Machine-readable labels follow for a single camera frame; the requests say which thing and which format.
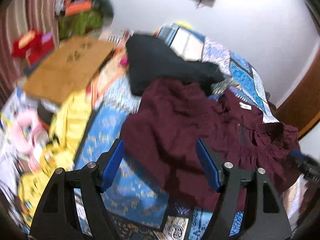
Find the maroon button-up shirt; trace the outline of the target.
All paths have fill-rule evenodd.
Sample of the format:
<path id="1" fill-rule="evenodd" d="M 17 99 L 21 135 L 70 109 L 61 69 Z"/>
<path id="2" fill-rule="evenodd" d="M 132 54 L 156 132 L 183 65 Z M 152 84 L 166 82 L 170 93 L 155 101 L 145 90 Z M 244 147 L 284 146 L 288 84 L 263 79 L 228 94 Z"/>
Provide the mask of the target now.
<path id="1" fill-rule="evenodd" d="M 298 179 L 289 159 L 298 148 L 298 130 L 265 123 L 263 117 L 230 90 L 214 101 L 196 83 L 160 78 L 144 92 L 138 112 L 125 120 L 120 138 L 126 153 L 171 197 L 213 211 L 219 194 L 208 185 L 196 155 L 199 139 L 238 168 L 264 168 L 279 193 Z"/>

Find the blue patchwork bed quilt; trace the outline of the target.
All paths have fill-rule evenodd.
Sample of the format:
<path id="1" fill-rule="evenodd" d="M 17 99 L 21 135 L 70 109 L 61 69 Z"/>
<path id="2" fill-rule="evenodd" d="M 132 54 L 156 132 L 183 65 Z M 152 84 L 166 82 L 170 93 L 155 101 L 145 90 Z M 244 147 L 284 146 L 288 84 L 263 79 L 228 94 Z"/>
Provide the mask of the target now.
<path id="1" fill-rule="evenodd" d="M 91 87 L 93 111 L 75 168 L 113 144 L 102 209 L 121 239 L 199 239 L 219 193 L 196 150 L 202 138 L 222 161 L 244 170 L 276 166 L 282 126 L 251 64 L 178 25 L 135 33 Z"/>

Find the wooden door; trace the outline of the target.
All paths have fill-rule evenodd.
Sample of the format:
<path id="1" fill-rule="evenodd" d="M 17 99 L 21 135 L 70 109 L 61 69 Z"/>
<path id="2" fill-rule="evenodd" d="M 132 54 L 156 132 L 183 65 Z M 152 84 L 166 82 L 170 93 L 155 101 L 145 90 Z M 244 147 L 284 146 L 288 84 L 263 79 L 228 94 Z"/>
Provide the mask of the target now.
<path id="1" fill-rule="evenodd" d="M 298 139 L 319 122 L 320 61 L 316 55 L 311 67 L 295 90 L 276 110 L 276 118 L 298 128 Z"/>

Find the wooden folding table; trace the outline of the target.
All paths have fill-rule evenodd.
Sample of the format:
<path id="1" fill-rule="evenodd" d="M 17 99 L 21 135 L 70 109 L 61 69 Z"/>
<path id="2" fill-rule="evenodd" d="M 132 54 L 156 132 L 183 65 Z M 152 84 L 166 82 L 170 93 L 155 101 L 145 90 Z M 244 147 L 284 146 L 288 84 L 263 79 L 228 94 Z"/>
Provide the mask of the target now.
<path id="1" fill-rule="evenodd" d="M 114 47 L 114 42 L 73 36 L 40 63 L 22 90 L 32 98 L 61 105 L 72 92 L 87 87 Z"/>

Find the black jacket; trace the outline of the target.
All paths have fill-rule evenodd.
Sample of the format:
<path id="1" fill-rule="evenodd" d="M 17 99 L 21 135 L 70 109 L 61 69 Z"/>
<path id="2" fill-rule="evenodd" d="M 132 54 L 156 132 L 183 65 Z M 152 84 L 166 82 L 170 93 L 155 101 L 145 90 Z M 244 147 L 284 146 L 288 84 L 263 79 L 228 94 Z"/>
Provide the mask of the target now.
<path id="1" fill-rule="evenodd" d="M 172 77 L 184 84 L 198 83 L 204 93 L 211 94 L 211 86 L 225 77 L 219 66 L 211 62 L 185 61 L 161 39 L 134 34 L 126 42 L 131 93 L 142 96 L 151 83 L 160 77 Z"/>

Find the green patterned storage bag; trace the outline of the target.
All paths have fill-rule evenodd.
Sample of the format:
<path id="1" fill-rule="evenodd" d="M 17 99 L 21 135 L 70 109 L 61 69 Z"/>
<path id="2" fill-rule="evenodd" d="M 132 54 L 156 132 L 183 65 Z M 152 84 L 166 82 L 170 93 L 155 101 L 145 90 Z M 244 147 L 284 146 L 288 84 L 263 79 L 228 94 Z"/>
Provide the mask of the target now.
<path id="1" fill-rule="evenodd" d="M 72 16 L 58 18 L 59 39 L 64 40 L 74 35 L 85 35 L 103 26 L 103 15 L 97 10 L 81 12 Z"/>

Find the orange box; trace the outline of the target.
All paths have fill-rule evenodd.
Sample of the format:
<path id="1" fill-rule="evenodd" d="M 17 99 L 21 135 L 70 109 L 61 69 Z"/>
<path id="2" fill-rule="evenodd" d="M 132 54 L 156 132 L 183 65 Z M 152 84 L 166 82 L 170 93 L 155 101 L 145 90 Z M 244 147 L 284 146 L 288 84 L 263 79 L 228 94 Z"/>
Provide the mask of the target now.
<path id="1" fill-rule="evenodd" d="M 92 8 L 92 1 L 91 0 L 76 1 L 66 7 L 65 15 L 67 17 L 73 16 L 73 15 L 79 14 L 81 12 L 90 11 L 91 8 Z"/>

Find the grey pillow on pile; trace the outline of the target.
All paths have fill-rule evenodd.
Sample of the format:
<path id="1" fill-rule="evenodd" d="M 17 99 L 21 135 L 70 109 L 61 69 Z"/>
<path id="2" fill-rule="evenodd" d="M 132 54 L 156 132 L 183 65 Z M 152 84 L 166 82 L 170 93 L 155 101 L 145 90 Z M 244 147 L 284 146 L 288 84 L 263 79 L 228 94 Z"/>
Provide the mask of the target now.
<path id="1" fill-rule="evenodd" d="M 93 8 L 99 10 L 108 18 L 114 17 L 114 9 L 111 0 L 91 0 Z"/>

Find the striped pink curtain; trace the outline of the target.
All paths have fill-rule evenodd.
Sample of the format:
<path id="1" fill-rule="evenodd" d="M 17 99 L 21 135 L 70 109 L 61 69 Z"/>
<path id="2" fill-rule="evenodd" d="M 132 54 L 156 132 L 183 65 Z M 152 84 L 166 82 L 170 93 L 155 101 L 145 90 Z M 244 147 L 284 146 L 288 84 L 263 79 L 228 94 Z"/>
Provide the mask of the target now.
<path id="1" fill-rule="evenodd" d="M 59 43 L 55 0 L 2 0 L 1 1 L 1 100 L 12 93 L 14 82 L 22 75 L 24 60 L 11 56 L 13 42 L 29 29 L 53 34 Z"/>

